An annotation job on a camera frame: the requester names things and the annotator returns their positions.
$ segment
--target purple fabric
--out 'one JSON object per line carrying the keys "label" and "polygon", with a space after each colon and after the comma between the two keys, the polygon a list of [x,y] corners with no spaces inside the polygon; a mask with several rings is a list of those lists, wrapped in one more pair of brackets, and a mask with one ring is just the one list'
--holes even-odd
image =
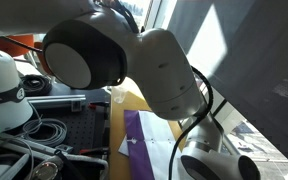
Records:
{"label": "purple fabric", "polygon": [[146,148],[141,120],[138,111],[124,111],[126,125],[127,146],[131,166],[131,175],[134,180],[154,180],[150,157]]}

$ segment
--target black cable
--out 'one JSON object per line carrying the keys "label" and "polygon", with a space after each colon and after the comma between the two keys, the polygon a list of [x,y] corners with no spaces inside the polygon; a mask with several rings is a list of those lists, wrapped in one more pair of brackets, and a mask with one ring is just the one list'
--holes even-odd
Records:
{"label": "black cable", "polygon": [[80,171],[73,165],[73,163],[71,163],[71,161],[69,161],[64,154],[62,154],[62,151],[60,150],[55,150],[54,154],[56,156],[58,156],[59,158],[61,158],[61,160],[63,161],[63,163],[68,167],[68,169],[72,172],[72,174],[75,175],[75,179],[77,180],[85,180],[85,178],[83,177],[83,175],[80,173]]}
{"label": "black cable", "polygon": [[216,115],[220,112],[220,110],[222,110],[222,108],[225,106],[225,104],[227,103],[227,100],[224,99],[221,104],[215,109],[213,116],[216,117]]}
{"label": "black cable", "polygon": [[25,49],[28,49],[28,50],[31,50],[31,51],[35,51],[37,53],[43,53],[43,50],[41,50],[41,49],[37,49],[37,48],[31,47],[31,46],[28,46],[28,45],[26,45],[24,43],[21,43],[19,41],[14,40],[12,38],[9,38],[9,37],[6,37],[6,36],[2,36],[0,38],[5,40],[5,41],[11,42],[11,43],[13,43],[15,45],[18,45],[18,46],[20,46],[22,48],[25,48]]}
{"label": "black cable", "polygon": [[28,97],[44,96],[52,90],[50,79],[41,75],[26,75],[21,77],[21,80],[25,95]]}
{"label": "black cable", "polygon": [[105,4],[103,2],[99,2],[94,0],[94,2],[98,2],[99,5],[104,6],[104,7],[108,7],[108,8],[112,8],[115,11],[117,11],[118,13],[120,13],[122,16],[124,16],[124,18],[126,19],[128,25],[130,26],[131,30],[133,33],[139,33],[139,29],[137,27],[137,24],[134,20],[134,17],[132,15],[132,13],[125,7],[123,6],[119,0],[114,0],[115,6],[112,7],[110,4]]}
{"label": "black cable", "polygon": [[196,117],[196,120],[180,135],[180,137],[177,139],[172,154],[171,154],[171,159],[170,159],[170,163],[169,163],[169,167],[168,167],[168,179],[172,180],[172,168],[173,168],[173,161],[174,161],[174,156],[176,153],[176,150],[178,148],[178,145],[180,144],[180,142],[182,141],[182,139],[198,124],[200,123],[206,116],[207,114],[211,111],[211,108],[213,106],[213,90],[211,87],[211,84],[209,83],[209,81],[206,79],[206,77],[200,72],[198,71],[196,68],[194,68],[193,66],[192,70],[195,74],[197,74],[205,83],[207,89],[208,89],[208,93],[209,93],[209,101],[207,104],[206,109],[202,112],[202,113],[195,113],[193,116]]}

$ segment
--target wooden surface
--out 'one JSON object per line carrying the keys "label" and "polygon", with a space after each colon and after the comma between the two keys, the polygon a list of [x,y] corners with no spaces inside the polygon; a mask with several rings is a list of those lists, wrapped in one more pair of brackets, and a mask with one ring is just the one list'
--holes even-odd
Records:
{"label": "wooden surface", "polygon": [[[131,79],[126,79],[121,87],[126,88],[123,103],[116,103],[114,98],[119,95],[117,87],[112,88],[111,114],[110,114],[110,180],[129,180],[131,179],[130,164],[127,156],[118,152],[118,149],[126,134],[124,123],[124,110],[150,110],[143,98],[140,90]],[[178,139],[182,130],[176,121],[168,121],[173,132],[174,138]]]}

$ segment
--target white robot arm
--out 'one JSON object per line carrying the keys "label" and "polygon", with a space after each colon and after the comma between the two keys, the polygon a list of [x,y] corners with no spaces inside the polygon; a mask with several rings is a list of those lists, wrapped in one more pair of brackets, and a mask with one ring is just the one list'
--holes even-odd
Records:
{"label": "white robot arm", "polygon": [[[128,76],[152,111],[169,120],[207,108],[186,56],[169,31],[134,33],[121,14],[88,0],[40,3],[0,0],[0,36],[47,33],[44,56],[63,83],[94,89],[118,85]],[[210,115],[192,129],[181,158],[187,172],[204,179],[259,179],[249,158],[219,153],[222,136]]]}

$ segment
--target white paper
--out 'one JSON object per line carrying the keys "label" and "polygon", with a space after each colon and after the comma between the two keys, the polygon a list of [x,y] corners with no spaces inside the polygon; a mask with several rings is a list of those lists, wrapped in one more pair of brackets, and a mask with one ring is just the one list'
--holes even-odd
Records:
{"label": "white paper", "polygon": [[[172,130],[167,120],[159,118],[154,113],[139,111],[139,116],[154,178],[156,180],[167,179],[168,166],[176,142]],[[126,156],[129,155],[126,136],[118,151]],[[180,158],[181,152],[179,148],[177,148],[173,161],[172,179],[192,180],[193,178],[185,171]]]}

